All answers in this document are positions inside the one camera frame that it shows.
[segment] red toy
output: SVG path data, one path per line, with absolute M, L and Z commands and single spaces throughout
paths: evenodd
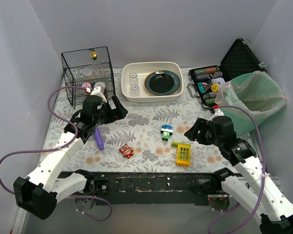
M 127 144 L 123 145 L 119 151 L 123 153 L 124 157 L 130 158 L 133 156 L 133 149 L 130 148 Z

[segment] purple marker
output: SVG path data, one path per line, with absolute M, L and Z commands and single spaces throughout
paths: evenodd
M 101 137 L 101 134 L 100 134 L 98 127 L 96 127 L 96 132 L 93 134 L 93 136 L 97 142 L 97 146 L 98 146 L 99 150 L 104 150 L 104 143 L 103 143 L 103 140 L 102 140 L 102 137 Z

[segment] cable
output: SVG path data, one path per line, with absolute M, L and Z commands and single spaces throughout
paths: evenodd
M 105 202 L 105 203 L 109 206 L 109 210 L 110 210 L 108 216 L 105 217 L 105 218 L 97 218 L 97 217 L 91 215 L 90 213 L 88 213 L 88 212 L 86 212 L 86 211 L 83 211 L 83 210 L 81 210 L 81 209 L 78 209 L 78 208 L 76 207 L 76 205 L 74 204 L 74 205 L 75 205 L 75 208 L 76 208 L 77 211 L 81 212 L 82 214 L 85 214 L 85 215 L 89 216 L 90 218 L 92 218 L 92 219 L 94 219 L 94 220 L 96 220 L 96 221 L 99 221 L 99 222 L 106 221 L 106 220 L 107 220 L 108 218 L 110 218 L 110 216 L 112 215 L 112 211 L 113 211 L 113 209 L 112 209 L 112 205 L 111 205 L 111 203 L 109 203 L 107 200 L 105 200 L 105 199 L 103 199 L 103 198 L 96 197 L 96 196 L 75 196 L 75 195 L 72 195 L 72 196 L 70 196 L 70 197 L 74 197 L 74 198 L 82 198 L 82 199 L 85 199 L 85 198 L 87 198 L 87 199 L 96 199 L 96 200 L 100 200 L 100 201 Z
M 225 197 L 225 198 L 221 198 L 221 199 L 223 199 L 223 200 L 227 200 L 229 197 L 230 197 L 230 195 L 228 194 L 227 197 Z
M 82 87 L 77 87 L 77 86 L 64 86 L 64 87 L 61 87 L 59 89 L 57 89 L 56 91 L 54 91 L 49 99 L 48 99 L 48 110 L 51 112 L 52 115 L 54 115 L 55 117 L 59 118 L 60 120 L 66 122 L 66 123 L 69 123 L 71 124 L 74 129 L 75 129 L 75 135 L 74 137 L 69 141 L 67 142 L 65 145 L 61 146 L 61 148 L 65 148 L 66 146 L 70 145 L 77 137 L 77 134 L 78 134 L 78 128 L 76 127 L 75 124 L 73 124 L 71 121 L 59 116 L 58 114 L 56 114 L 52 109 L 51 109 L 51 105 L 50 105 L 50 101 L 53 97 L 53 95 L 55 95 L 59 90 L 61 89 L 67 89 L 67 88 L 73 88 L 73 89 L 83 89 L 85 90 L 85 88 L 82 88 Z M 34 153 L 47 153 L 47 152 L 54 152 L 54 151 L 57 151 L 59 150 L 58 148 L 54 148 L 54 149 L 48 149 L 48 150 L 23 150 L 23 151 L 16 151 L 16 152 L 12 152 L 12 153 L 9 153 L 7 154 L 6 156 L 4 156 L 2 159 L 0 159 L 0 165 L 2 164 L 2 162 L 7 159 L 8 157 L 12 156 L 12 155 L 18 155 L 18 154 L 34 154 Z M 9 193 L 13 194 L 14 195 L 14 192 L 10 189 L 8 189 L 5 184 L 3 183 L 1 177 L 0 177 L 0 185 Z
M 266 172 L 266 156 L 265 156 L 265 153 L 264 153 L 264 147 L 263 147 L 263 142 L 262 142 L 262 138 L 260 136 L 260 133 L 259 133 L 259 129 L 258 129 L 258 126 L 256 124 L 256 121 L 255 119 L 245 110 L 243 110 L 242 108 L 240 107 L 237 107 L 237 106 L 221 106 L 219 108 L 235 108 L 235 109 L 238 109 L 242 112 L 244 112 L 248 117 L 250 117 L 251 121 L 253 122 L 253 124 L 255 125 L 255 129 L 256 129 L 256 132 L 257 132 L 257 135 L 258 135 L 258 140 L 259 140 L 259 150 L 260 150 L 260 153 L 262 154 L 262 158 L 263 158 L 263 168 L 262 168 L 262 174 L 265 174 Z M 258 200 L 256 202 L 256 205 L 254 207 L 254 209 L 252 210 L 252 212 L 250 213 L 250 215 L 237 227 L 235 227 L 234 229 L 230 230 L 230 231 L 227 231 L 225 232 L 224 234 L 230 234 L 230 233 L 233 233 L 237 230 L 239 230 L 240 228 L 242 228 L 245 224 L 247 224 L 247 222 L 249 222 L 254 214 L 256 213 L 259 205 L 260 205 L 260 202 L 261 202 L 261 199 L 263 197 L 263 194 L 264 194 L 264 188 L 265 188 L 265 177 L 262 178 L 262 184 L 261 184 L 261 187 L 260 187 L 260 191 L 259 191 L 259 195 L 258 195 Z M 226 212 L 222 215 L 220 215 L 218 218 L 216 218 L 213 222 L 210 223 L 209 227 L 208 227 L 208 233 L 209 234 L 214 234 L 212 233 L 210 230 L 212 228 L 212 226 L 218 221 L 220 220 L 221 218 L 223 218 L 224 216 L 228 215 L 229 213 L 231 213 L 233 210 L 231 210 L 230 212 Z

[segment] white rectangular dish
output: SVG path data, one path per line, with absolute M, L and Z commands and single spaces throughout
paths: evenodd
M 155 96 L 145 88 L 146 77 L 159 70 L 168 70 L 175 73 L 180 79 L 180 86 L 176 92 L 168 96 Z M 135 72 L 138 75 L 140 96 L 130 96 L 129 74 Z M 138 62 L 127 64 L 123 68 L 121 86 L 123 95 L 131 102 L 162 102 L 176 100 L 184 90 L 184 82 L 180 67 L 174 62 Z

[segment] green toy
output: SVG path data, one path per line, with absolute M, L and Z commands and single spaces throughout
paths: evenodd
M 169 136 L 172 135 L 174 128 L 170 125 L 163 125 L 161 128 L 162 140 L 168 141 Z

